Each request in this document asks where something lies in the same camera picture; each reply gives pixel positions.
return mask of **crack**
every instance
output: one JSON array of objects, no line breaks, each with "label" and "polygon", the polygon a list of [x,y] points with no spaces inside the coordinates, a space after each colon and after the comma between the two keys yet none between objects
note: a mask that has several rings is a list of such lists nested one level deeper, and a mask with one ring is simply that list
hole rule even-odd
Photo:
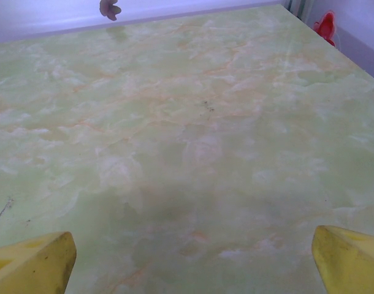
[{"label": "crack", "polygon": [[9,198],[9,200],[7,201],[6,205],[4,206],[4,208],[2,209],[2,211],[1,211],[1,213],[0,213],[0,218],[1,218],[2,214],[4,213],[4,211],[5,211],[7,208],[11,208],[13,201],[14,201],[13,198]]}]

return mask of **red toy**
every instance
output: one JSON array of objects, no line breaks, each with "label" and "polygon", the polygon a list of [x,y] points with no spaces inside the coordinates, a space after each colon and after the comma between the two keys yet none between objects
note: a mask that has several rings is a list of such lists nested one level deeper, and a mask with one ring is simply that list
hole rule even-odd
[{"label": "red toy", "polygon": [[323,39],[335,46],[332,37],[335,33],[334,12],[328,11],[321,19],[321,21],[314,24],[314,31],[318,33]]}]

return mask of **white wall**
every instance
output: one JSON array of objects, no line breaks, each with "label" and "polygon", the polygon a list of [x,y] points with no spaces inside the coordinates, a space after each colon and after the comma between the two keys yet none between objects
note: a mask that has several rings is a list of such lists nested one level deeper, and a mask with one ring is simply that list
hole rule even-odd
[{"label": "white wall", "polygon": [[208,10],[282,3],[283,0],[119,0],[122,13],[112,23],[99,12],[100,0],[0,0],[0,42],[122,25]]},{"label": "white wall", "polygon": [[333,10],[337,48],[374,77],[374,0],[315,0],[306,23],[310,27]]}]

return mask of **glossy surface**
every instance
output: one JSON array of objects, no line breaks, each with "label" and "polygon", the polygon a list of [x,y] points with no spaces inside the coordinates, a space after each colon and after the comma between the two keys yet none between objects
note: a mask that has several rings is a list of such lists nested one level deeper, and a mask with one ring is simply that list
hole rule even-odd
[{"label": "glossy surface", "polygon": [[374,234],[374,79],[282,6],[0,45],[0,246],[67,293],[324,293],[317,225]]}]

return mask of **yellow object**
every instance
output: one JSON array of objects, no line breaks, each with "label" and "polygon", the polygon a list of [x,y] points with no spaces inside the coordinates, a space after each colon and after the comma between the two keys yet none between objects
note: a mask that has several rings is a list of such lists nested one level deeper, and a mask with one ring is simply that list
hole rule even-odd
[{"label": "yellow object", "polygon": [[69,232],[0,248],[0,294],[63,294],[77,250]]},{"label": "yellow object", "polygon": [[374,236],[319,226],[312,253],[329,294],[374,294]]}]

